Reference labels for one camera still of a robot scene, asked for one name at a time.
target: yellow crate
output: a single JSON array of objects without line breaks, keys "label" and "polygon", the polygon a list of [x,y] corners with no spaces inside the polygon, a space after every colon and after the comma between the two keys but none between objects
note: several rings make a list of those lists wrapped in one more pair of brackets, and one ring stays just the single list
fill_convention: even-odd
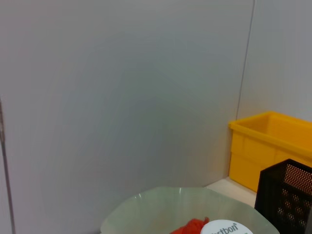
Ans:
[{"label": "yellow crate", "polygon": [[230,178],[254,190],[260,171],[288,158],[312,167],[312,122],[276,112],[230,122]]}]

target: white shelf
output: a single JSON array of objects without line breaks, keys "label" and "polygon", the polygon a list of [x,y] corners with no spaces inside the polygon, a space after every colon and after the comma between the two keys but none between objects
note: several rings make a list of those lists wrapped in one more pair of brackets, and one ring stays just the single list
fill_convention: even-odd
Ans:
[{"label": "white shelf", "polygon": [[230,178],[221,179],[208,185],[207,188],[254,207],[256,193],[234,182]]}]

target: plastic bowl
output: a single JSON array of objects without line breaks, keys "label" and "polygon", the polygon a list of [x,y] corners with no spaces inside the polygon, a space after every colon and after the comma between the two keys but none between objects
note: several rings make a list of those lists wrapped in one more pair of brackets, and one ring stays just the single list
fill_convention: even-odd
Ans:
[{"label": "plastic bowl", "polygon": [[207,188],[155,188],[120,204],[103,222],[102,234],[169,234],[192,218],[228,219],[253,234],[279,234],[251,206]]}]

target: red object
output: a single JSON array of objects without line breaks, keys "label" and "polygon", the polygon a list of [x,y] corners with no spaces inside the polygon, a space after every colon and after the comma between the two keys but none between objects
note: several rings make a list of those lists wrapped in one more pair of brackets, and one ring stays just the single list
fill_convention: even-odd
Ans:
[{"label": "red object", "polygon": [[204,221],[194,218],[186,226],[173,231],[171,234],[200,234],[200,231],[208,222],[209,218],[207,217],[205,217]]}]

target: black mesh crate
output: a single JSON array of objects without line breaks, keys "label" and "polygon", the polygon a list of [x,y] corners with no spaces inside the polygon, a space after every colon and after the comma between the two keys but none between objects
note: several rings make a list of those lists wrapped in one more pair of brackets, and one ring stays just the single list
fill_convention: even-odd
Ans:
[{"label": "black mesh crate", "polygon": [[255,209],[280,234],[312,234],[311,208],[311,167],[288,159],[261,171]]}]

